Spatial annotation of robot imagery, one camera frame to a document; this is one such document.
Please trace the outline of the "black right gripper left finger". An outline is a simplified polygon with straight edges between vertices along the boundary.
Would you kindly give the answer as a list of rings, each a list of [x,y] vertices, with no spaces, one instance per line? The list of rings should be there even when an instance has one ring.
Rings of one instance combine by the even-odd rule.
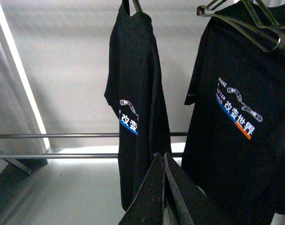
[[[157,152],[134,201],[120,225],[162,225],[165,209],[165,169]]]

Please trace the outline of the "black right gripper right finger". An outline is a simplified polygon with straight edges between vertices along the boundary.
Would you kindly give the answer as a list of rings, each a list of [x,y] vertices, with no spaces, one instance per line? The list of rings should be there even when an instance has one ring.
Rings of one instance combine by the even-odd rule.
[[[181,225],[229,224],[229,219],[210,202],[169,153],[165,153],[163,160]]]

